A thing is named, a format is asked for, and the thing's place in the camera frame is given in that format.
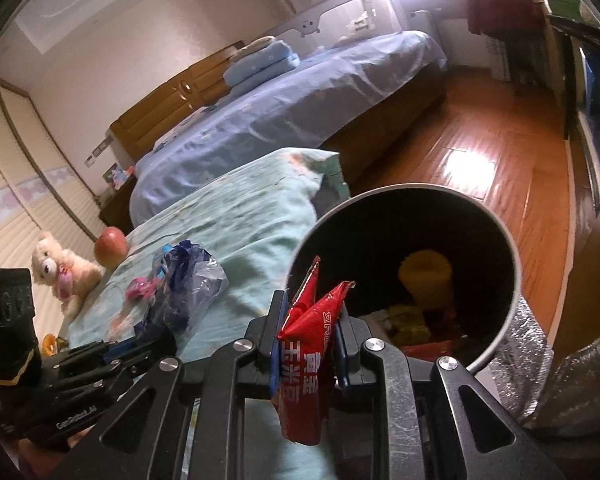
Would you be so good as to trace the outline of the person left hand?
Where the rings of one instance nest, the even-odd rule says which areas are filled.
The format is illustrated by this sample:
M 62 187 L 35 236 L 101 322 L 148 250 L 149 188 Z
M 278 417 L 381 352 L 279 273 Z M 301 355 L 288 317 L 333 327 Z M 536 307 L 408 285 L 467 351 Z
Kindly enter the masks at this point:
M 18 464 L 25 479 L 47 479 L 50 473 L 92 429 L 79 431 L 67 439 L 67 451 L 55 451 L 49 448 L 39 448 L 29 439 L 18 442 Z

